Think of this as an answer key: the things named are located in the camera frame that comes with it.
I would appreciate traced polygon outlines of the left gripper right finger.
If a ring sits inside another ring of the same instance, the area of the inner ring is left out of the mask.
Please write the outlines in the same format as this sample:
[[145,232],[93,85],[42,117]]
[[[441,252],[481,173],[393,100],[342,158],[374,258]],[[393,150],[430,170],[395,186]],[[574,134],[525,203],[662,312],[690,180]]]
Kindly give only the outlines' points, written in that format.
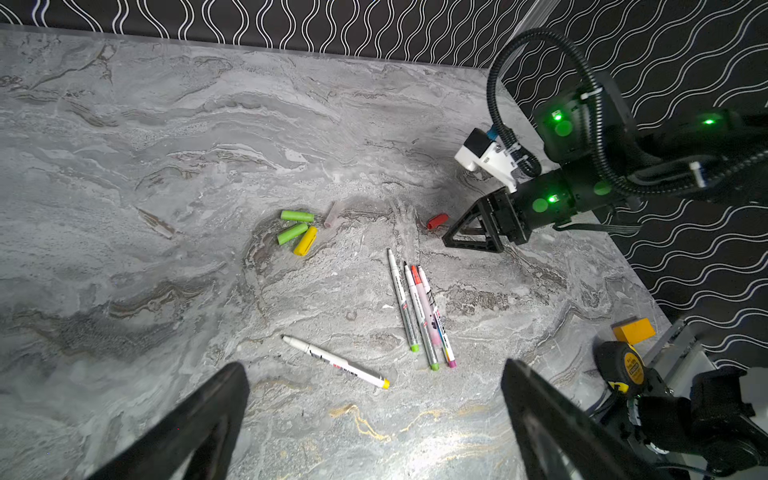
[[501,390],[529,479],[664,479],[525,363],[506,361]]

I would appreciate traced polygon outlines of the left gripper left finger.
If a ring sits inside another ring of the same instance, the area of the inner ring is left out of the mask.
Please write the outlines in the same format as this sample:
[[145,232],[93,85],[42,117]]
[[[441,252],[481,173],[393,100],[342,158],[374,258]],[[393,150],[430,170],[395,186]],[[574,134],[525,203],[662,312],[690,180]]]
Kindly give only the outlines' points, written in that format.
[[244,366],[231,362],[142,438],[93,473],[93,479],[224,479],[249,395]]

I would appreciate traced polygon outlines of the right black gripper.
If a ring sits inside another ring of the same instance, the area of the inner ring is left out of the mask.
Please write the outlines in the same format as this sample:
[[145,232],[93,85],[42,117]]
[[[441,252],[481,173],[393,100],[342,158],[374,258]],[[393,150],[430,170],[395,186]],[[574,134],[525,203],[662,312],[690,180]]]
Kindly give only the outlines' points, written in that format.
[[477,200],[442,236],[445,247],[501,253],[498,235],[526,243],[536,229],[565,225],[586,210],[594,195],[594,175],[554,170],[522,183],[510,193],[502,188]]

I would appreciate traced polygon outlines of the red pen cap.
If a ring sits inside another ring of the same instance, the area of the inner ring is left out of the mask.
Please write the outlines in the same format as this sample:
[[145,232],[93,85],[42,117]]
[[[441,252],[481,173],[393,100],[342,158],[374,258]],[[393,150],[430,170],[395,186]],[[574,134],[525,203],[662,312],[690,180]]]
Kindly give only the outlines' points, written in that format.
[[436,230],[440,226],[444,225],[450,217],[445,213],[440,213],[429,219],[426,223],[426,228],[429,231]]

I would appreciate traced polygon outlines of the pink pen red tip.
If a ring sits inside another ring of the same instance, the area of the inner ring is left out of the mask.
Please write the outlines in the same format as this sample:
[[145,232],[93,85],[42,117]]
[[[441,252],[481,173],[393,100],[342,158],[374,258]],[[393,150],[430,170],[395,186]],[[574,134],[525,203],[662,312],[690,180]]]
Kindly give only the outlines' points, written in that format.
[[435,301],[430,297],[430,287],[428,281],[426,280],[425,273],[423,269],[417,265],[412,265],[410,267],[410,271],[414,279],[425,318],[427,320],[427,330],[431,339],[431,343],[438,351],[441,351],[443,354],[445,354],[446,350],[444,343],[437,328],[437,323],[433,317]]

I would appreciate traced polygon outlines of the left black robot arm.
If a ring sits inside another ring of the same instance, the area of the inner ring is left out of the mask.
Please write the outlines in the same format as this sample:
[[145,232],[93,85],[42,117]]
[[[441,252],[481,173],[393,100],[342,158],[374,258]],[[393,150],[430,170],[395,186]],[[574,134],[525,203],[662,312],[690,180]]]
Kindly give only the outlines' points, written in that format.
[[[689,397],[640,396],[627,404],[645,440],[698,455],[706,479],[767,463],[767,430],[757,423],[764,381],[734,368],[695,376]],[[519,360],[501,378],[506,407],[531,479],[669,479],[677,465],[650,463]],[[95,479],[224,479],[237,442],[249,384],[244,367],[225,365]]]

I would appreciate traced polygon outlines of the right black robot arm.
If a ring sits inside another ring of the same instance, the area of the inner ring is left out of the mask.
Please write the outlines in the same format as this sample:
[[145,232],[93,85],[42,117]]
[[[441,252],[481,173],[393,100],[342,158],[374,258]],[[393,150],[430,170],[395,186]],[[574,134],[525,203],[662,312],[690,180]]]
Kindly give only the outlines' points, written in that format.
[[[539,41],[574,65],[579,84],[534,114],[545,171],[502,119],[497,83],[510,57]],[[575,230],[575,216],[635,197],[679,197],[734,205],[767,202],[767,114],[714,108],[665,121],[643,134],[614,79],[591,67],[562,33],[527,30],[509,41],[488,73],[489,131],[473,130],[456,153],[500,188],[478,199],[444,234],[445,246],[499,253],[539,228]]]

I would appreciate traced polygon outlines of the white pen magenta end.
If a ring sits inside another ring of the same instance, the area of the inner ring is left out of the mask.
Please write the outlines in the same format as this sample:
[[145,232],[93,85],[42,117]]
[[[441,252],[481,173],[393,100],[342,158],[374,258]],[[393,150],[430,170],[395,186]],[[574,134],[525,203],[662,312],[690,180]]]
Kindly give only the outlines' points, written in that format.
[[435,299],[433,290],[429,284],[426,273],[421,266],[418,266],[418,273],[422,280],[422,284],[424,286],[425,293],[432,311],[433,323],[436,329],[438,330],[439,336],[443,344],[444,355],[447,360],[448,366],[450,368],[456,368],[457,367],[456,356],[451,346],[449,337],[447,336],[447,332],[445,330],[444,321],[443,321],[440,309]]

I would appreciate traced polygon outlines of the white pen yellow end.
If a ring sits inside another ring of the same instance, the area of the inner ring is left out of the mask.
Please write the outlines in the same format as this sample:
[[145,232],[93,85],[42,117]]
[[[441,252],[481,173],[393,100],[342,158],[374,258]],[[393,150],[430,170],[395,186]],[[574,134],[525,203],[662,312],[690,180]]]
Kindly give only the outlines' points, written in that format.
[[328,352],[316,345],[289,335],[282,335],[281,339],[292,348],[302,351],[303,353],[306,353],[316,359],[322,360],[340,370],[350,373],[378,388],[384,390],[388,390],[390,388],[389,380],[385,379],[379,373],[372,371],[362,365],[356,364],[350,360]]

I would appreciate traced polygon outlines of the white pen light green end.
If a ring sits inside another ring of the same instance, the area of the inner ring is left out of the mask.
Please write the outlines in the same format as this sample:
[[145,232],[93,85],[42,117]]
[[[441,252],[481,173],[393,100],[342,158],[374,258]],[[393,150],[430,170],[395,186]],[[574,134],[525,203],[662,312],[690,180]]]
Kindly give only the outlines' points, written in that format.
[[399,306],[399,312],[401,314],[401,319],[404,325],[407,343],[412,352],[419,352],[420,346],[415,334],[413,321],[411,320],[410,312],[408,310],[408,302],[405,297],[402,280],[398,271],[394,254],[390,248],[387,249],[387,260],[395,296]]

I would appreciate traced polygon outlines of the green pen cap upper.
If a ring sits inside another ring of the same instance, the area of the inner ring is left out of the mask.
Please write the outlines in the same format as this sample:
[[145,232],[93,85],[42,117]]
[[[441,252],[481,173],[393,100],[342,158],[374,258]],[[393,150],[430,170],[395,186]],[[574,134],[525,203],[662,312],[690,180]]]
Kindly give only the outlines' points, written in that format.
[[315,221],[315,216],[312,213],[292,210],[283,210],[280,213],[280,218],[284,221],[301,223],[313,223]]

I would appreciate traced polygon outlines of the green pen cap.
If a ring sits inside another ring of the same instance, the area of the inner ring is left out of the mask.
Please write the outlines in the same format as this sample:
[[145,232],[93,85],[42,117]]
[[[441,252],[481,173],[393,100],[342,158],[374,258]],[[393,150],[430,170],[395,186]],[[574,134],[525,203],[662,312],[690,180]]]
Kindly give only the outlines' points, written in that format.
[[277,242],[279,245],[283,245],[301,235],[303,235],[309,228],[309,225],[304,222],[299,222],[288,229],[282,231],[277,236]]
[[313,223],[315,221],[315,216],[312,213],[292,210],[283,210],[280,213],[280,218],[284,221],[301,223]]

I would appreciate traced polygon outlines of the green pen cap lower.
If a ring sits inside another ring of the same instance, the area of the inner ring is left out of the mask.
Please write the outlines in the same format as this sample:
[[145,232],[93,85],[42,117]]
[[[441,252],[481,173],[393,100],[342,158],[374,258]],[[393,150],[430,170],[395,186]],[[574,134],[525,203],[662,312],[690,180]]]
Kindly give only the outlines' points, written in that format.
[[288,229],[282,231],[277,236],[277,242],[279,245],[283,245],[301,235],[303,235],[309,228],[309,225],[304,222],[299,222]]

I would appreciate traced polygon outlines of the yellow black tape measure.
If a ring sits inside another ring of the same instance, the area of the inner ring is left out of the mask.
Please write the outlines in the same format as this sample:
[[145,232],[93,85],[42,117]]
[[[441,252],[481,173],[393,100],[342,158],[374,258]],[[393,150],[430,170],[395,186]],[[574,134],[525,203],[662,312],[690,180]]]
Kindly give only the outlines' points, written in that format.
[[629,344],[606,341],[594,349],[597,369],[612,392],[625,397],[641,393],[646,385],[645,365]]

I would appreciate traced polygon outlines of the yellow block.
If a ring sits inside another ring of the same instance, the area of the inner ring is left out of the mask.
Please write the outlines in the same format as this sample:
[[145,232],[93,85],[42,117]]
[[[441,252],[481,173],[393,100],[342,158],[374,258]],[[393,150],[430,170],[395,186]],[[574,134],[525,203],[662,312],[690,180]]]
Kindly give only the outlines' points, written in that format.
[[656,335],[656,330],[648,318],[626,319],[611,326],[617,341],[634,346]]

